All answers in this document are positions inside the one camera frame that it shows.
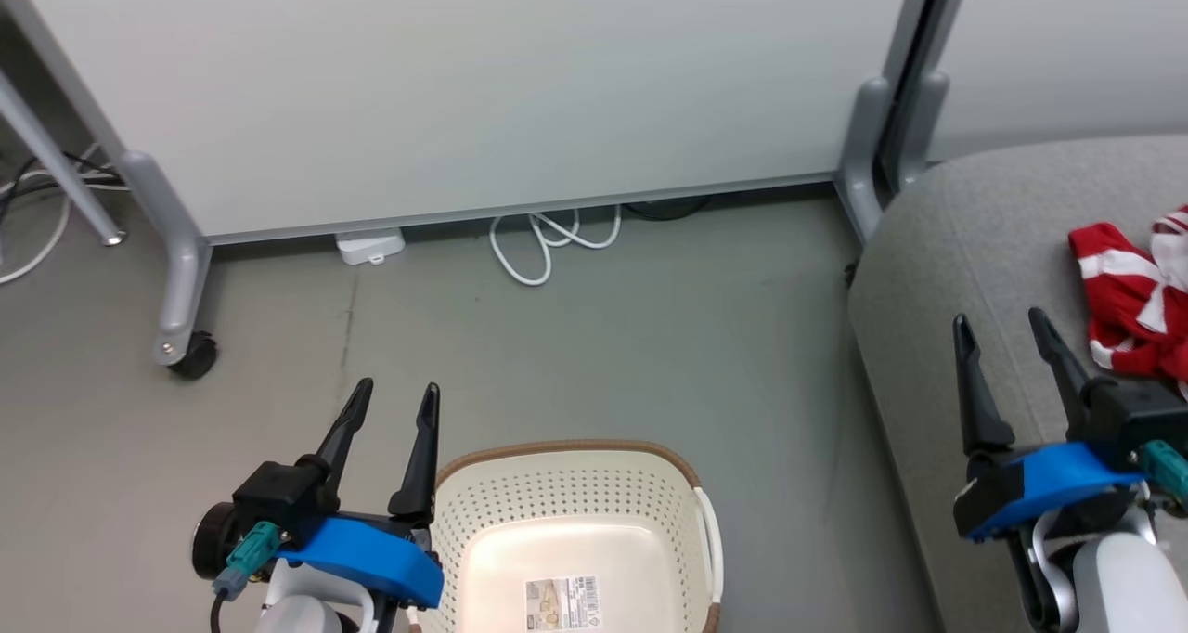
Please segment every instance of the barcode sticker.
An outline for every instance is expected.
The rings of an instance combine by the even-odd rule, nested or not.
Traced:
[[[598,580],[533,580],[524,589],[527,631],[593,631],[602,627]]]

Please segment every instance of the gray sofa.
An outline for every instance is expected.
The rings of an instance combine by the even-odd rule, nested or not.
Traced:
[[[962,542],[954,530],[966,460],[950,319],[969,317],[1016,444],[1063,439],[1064,413],[1028,308],[1044,308],[1093,367],[1068,232],[1108,220],[1145,248],[1152,220],[1183,202],[1188,138],[1094,139],[941,164],[879,222],[851,291],[851,319],[946,629],[1030,631],[1006,550]],[[1188,521],[1156,523],[1188,582]]]

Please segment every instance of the metal leg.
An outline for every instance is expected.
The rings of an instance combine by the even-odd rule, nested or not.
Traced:
[[[911,113],[897,126],[887,143],[886,163],[891,189],[903,192],[915,185],[928,171],[928,146],[933,143],[933,129],[941,116],[941,106],[949,91],[949,76],[943,71],[928,71],[920,76],[920,83],[905,101]]]
[[[156,159],[144,152],[127,151],[120,167],[134,182],[137,198],[165,239],[169,277],[153,359],[171,366],[181,362],[190,347],[194,317],[210,268],[211,247],[177,201]]]
[[[75,169],[67,163],[53,138],[50,138],[42,122],[33,116],[29,105],[21,100],[2,71],[0,71],[0,114],[8,121],[12,129],[15,129],[15,133],[24,139],[29,150],[33,151],[42,164],[45,164],[48,171],[53,173],[55,181],[58,181],[70,201],[82,211],[83,217],[90,222],[95,232],[99,232],[103,245],[120,243],[126,236],[125,233],[115,227],[115,223],[108,217],[107,210],[103,210],[90,189],[80,179]]]
[[[854,226],[858,240],[866,245],[883,215],[883,207],[874,196],[874,152],[886,121],[891,87],[886,78],[871,78],[858,88],[849,129],[841,151],[841,167],[834,185],[846,207],[846,215]]]

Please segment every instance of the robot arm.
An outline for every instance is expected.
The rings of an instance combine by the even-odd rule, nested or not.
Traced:
[[[341,512],[339,482],[364,424],[372,380],[360,380],[321,448],[292,466],[264,462],[195,530],[191,561],[213,581],[210,628],[247,582],[268,583],[259,633],[388,633],[402,608],[432,608],[444,575],[431,551],[441,392],[429,384],[404,482],[387,515]],[[331,603],[362,609],[361,626]]]
[[[1188,404],[1156,382],[1089,379],[1043,311],[1031,308],[1029,319],[1060,388],[1068,442],[1013,448],[973,330],[956,316],[968,457],[968,483],[953,505],[959,534],[1006,545],[1036,631],[1188,629],[1188,596],[1154,526],[1156,509],[1184,515]]]

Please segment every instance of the laundry basket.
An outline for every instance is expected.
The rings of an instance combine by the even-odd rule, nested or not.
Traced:
[[[564,439],[462,457],[437,476],[441,607],[424,633],[713,633],[718,519],[680,456]]]

